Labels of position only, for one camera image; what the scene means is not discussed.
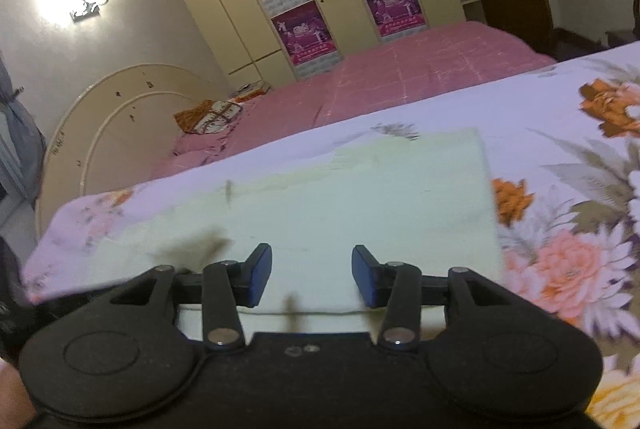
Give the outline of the person's left hand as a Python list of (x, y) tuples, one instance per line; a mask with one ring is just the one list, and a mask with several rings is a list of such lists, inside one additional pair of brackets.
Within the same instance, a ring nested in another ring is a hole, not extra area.
[(0, 367), (0, 427), (25, 428), (35, 417), (36, 409), (22, 383), (18, 371), (6, 363)]

